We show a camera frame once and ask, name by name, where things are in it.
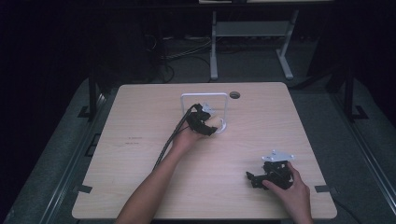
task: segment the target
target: human arm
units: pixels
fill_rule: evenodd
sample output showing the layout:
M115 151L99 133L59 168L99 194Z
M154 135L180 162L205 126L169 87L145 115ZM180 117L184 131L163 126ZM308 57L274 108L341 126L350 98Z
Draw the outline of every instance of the human arm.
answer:
M116 223L150 223L159 208L163 195L178 162L202 137L184 123L173 140L163 161L146 177L122 207Z
M279 197L295 223L313 224L309 187L303 182L300 173L294 169L290 162L288 162L288 167L293 176L293 185L290 188L282 189L268 180L263 180L262 183Z

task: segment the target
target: metal frame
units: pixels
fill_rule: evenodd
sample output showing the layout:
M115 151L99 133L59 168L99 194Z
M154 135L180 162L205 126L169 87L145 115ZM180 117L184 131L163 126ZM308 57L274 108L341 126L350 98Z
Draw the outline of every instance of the metal frame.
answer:
M286 51L294 30L299 10L293 10L289 21L217 21L216 11L212 20L212 50L210 52L210 78L216 80L218 74L218 60L216 57L216 37L218 36L285 36L285 42L276 50L276 56L282 66L286 79L293 79L286 60Z

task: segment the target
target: forearm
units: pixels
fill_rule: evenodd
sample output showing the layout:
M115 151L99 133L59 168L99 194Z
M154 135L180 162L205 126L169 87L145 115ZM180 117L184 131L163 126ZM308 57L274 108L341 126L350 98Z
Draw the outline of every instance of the forearm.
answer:
M168 155L134 191L123 206L116 223L150 223L181 158L177 151Z

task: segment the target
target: finger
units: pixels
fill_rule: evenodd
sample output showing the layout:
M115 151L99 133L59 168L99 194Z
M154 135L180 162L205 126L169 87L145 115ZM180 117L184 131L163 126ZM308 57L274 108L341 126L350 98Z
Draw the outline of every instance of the finger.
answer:
M267 187L269 190L271 190L274 194L276 194L279 198L282 199L285 190L283 190L282 188L278 187L276 184L274 184L273 182L271 182L269 180L263 180L262 184L265 187Z
M303 181L300 176L300 172L298 172L294 167L291 165L291 162L288 162L288 167L291 171L291 175L293 176L293 181Z

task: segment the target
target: right hand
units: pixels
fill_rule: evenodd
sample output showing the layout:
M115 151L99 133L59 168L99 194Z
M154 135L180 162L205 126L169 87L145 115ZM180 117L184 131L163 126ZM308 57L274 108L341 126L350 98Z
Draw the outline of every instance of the right hand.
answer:
M309 187L303 182L300 173L294 169L290 162L288 162L288 167L293 176L293 185L290 188L282 189L268 180L263 180L262 184L279 197L295 223L314 223L311 216Z

